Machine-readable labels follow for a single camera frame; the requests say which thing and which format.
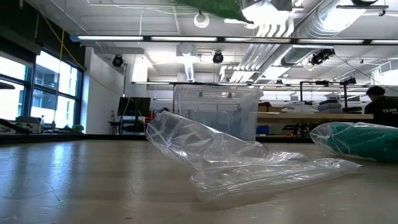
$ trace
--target person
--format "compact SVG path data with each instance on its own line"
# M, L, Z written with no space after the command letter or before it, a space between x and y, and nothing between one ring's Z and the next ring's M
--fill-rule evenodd
M373 114L374 124L398 128L398 101L384 96L385 93L379 86L367 90L372 102L365 107L365 114Z

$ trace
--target clear plastic storage bin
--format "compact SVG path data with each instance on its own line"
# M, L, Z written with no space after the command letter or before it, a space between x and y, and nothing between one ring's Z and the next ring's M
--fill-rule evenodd
M233 86L177 85L178 114L244 141L256 140L262 90Z

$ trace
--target teal plastic bag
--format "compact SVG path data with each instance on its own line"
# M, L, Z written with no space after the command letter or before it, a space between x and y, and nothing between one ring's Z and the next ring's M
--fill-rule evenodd
M334 122L319 125L310 135L316 144L338 154L398 162L398 128Z

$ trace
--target clear plastic bag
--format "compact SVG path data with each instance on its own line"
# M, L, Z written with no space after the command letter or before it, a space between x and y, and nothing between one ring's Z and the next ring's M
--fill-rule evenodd
M200 199L232 193L291 189L354 172L342 159L310 160L297 152L270 152L200 123L163 112L147 127L147 138L165 155L197 170L191 176Z
M333 152L398 162L398 128L368 123L326 123L310 133L312 140Z

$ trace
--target black t-shirt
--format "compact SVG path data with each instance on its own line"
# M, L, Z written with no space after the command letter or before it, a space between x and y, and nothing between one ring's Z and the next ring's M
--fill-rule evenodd
M375 124L398 128L398 101L380 97L365 107L366 114L373 114Z

